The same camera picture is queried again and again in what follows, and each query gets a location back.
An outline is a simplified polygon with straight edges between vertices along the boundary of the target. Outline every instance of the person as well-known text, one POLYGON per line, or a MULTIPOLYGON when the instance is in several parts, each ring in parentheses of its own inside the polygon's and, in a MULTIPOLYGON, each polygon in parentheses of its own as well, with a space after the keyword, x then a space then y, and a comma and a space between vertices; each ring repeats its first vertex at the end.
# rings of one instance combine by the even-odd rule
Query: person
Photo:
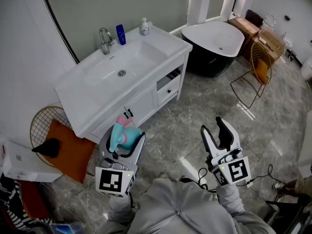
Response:
POLYGON ((273 184, 273 189, 276 189, 280 194, 286 194, 294 197, 306 195, 309 197, 310 204, 312 203, 312 177, 296 179, 288 183, 277 182, 273 184))
POLYGON ((111 197, 99 234, 274 234, 261 218, 244 210, 235 185, 217 187, 219 202, 195 182, 154 179, 136 214, 130 198, 111 197))

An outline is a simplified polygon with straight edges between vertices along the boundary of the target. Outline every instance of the soap dispenser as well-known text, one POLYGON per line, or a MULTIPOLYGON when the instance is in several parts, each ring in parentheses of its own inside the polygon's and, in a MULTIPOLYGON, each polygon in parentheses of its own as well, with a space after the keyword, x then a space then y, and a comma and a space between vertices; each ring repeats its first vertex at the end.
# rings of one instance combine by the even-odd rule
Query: soap dispenser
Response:
POLYGON ((148 27, 148 23, 146 22, 146 18, 142 18, 141 33, 144 36, 146 36, 150 33, 150 28, 148 27))

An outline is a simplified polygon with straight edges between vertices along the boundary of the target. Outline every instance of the black cable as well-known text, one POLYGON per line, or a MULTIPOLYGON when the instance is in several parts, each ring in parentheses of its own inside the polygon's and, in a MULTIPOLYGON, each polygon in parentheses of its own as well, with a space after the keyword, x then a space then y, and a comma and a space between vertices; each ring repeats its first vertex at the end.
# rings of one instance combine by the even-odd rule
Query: black cable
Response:
POLYGON ((129 196, 130 196, 130 205, 131 205, 131 208, 134 208, 134 205, 133 205, 133 198, 132 198, 131 193, 129 193, 129 196))
MULTIPOLYGON (((256 180, 257 178, 259 178, 259 177, 267 177, 267 176, 270 176, 272 179, 274 179, 274 180, 276 180, 276 181, 282 183, 282 181, 278 180, 277 178, 274 178, 274 177, 271 175, 272 171, 273 171, 273 165, 270 164, 270 165, 268 166, 268 174, 263 175, 263 176, 260 176, 260 175, 259 175, 259 176, 255 177, 254 179, 251 179, 250 181, 248 181, 246 184, 244 184, 244 185, 237 185, 237 186, 246 186, 246 185, 249 185, 251 182, 255 181, 255 180, 256 180)), ((199 171, 198 171, 199 180, 198 180, 198 183, 197 183, 197 184, 198 184, 202 189, 204 189, 204 190, 206 190, 206 191, 208 191, 208 192, 211 192, 211 193, 215 193, 215 192, 216 192, 216 188, 215 188, 215 189, 212 189, 212 190, 208 190, 208 185, 207 185, 207 184, 202 184, 202 185, 200 184, 200 181, 202 180, 202 178, 203 178, 204 176, 207 175, 207 173, 208 173, 208 170, 207 170, 206 168, 203 167, 203 168, 200 168, 200 169, 199 169, 199 171), (206 173, 205 173, 203 176, 200 176, 200 171, 201 171, 202 169, 206 170, 206 173)))
POLYGON ((208 170, 207 170, 206 168, 203 167, 203 168, 200 168, 200 169, 199 169, 199 171, 198 171, 198 177, 199 177, 198 185, 199 185, 202 189, 204 189, 204 190, 206 190, 206 191, 208 191, 208 192, 215 193, 215 192, 216 192, 215 189, 213 189, 213 190, 208 190, 208 185, 207 185, 207 184, 202 184, 202 185, 200 185, 200 181, 202 180, 202 178, 203 178, 204 176, 207 175, 207 173, 208 173, 208 170), (206 173, 201 177, 201 176, 200 176, 200 171, 201 171, 202 169, 205 169, 205 170, 206 170, 206 173))
POLYGON ((246 185, 249 185, 251 182, 255 181, 257 178, 259 178, 259 177, 266 177, 266 176, 270 176, 272 179, 274 179, 274 180, 276 180, 276 181, 282 183, 282 181, 278 180, 277 178, 274 178, 274 177, 271 175, 272 171, 273 171, 273 165, 270 164, 270 165, 268 166, 268 174, 263 175, 263 176, 257 176, 257 177, 255 177, 254 179, 251 179, 250 181, 248 181, 246 184, 244 184, 244 185, 238 185, 238 186, 246 186, 246 185))

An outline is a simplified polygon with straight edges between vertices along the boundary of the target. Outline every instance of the wire chair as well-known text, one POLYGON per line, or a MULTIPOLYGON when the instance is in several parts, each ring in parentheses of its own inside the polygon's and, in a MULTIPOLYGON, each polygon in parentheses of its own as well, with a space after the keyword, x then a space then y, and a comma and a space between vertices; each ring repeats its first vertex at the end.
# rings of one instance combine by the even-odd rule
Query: wire chair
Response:
POLYGON ((231 87, 232 87, 232 90, 234 92, 234 94, 236 95, 236 97, 239 99, 239 101, 241 103, 244 104, 244 106, 246 107, 246 109, 250 109, 255 101, 255 99, 257 98, 257 96, 260 98, 263 94, 263 91, 266 87, 266 85, 269 84, 270 80, 271 80, 271 77, 272 77, 272 63, 271 63, 271 60, 270 60, 270 57, 269 57, 269 54, 268 52, 265 50, 265 48, 258 42, 255 42, 253 45, 252 45, 252 48, 251 48, 251 54, 250 54, 250 64, 252 65, 252 69, 250 69, 249 71, 247 71, 246 73, 244 73, 242 76, 240 76, 239 78, 235 79, 234 81, 231 82, 231 87), (266 73, 266 82, 263 82, 257 72, 256 72, 256 67, 258 65, 258 60, 261 59, 262 61, 264 61, 267 65, 268 65, 268 70, 267 70, 267 73, 266 73), (248 73, 251 73, 255 78, 256 80, 259 82, 260 84, 260 87, 259 89, 256 89, 248 80, 246 80, 244 78, 244 76, 248 73), (236 82, 237 80, 239 79, 243 79, 244 81, 246 81, 249 85, 251 85, 251 87, 255 90, 256 92, 256 95, 252 101, 252 103, 250 104, 250 106, 247 106, 246 103, 244 103, 240 98, 239 96, 237 95, 234 87, 233 87, 233 83, 236 82))
MULTIPOLYGON (((39 112, 34 116, 31 125, 30 125, 30 142, 33 148, 40 146, 46 139, 48 135, 48 131, 50 129, 50 125, 52 120, 55 119, 61 124, 72 129, 71 124, 69 123, 64 109, 57 106, 47 106, 42 108, 39 112)), ((49 166, 54 167, 50 162, 44 159, 41 154, 35 153, 44 163, 49 166)), ((86 174, 94 176, 94 174, 90 172, 86 172, 86 174)))

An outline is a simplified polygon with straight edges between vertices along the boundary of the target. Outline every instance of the orange pillow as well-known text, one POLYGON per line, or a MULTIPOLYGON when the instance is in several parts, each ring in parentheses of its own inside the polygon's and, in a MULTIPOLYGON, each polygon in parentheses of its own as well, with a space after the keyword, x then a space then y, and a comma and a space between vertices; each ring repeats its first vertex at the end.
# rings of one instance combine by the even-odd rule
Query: orange pillow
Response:
POLYGON ((262 83, 267 83, 267 71, 268 71, 268 66, 267 64, 261 60, 258 59, 258 64, 255 68, 255 72, 262 83))
POLYGON ((87 166, 95 143, 86 138, 78 138, 69 127, 53 119, 47 138, 56 138, 61 147, 56 158, 44 156, 47 161, 72 179, 83 183, 87 166))

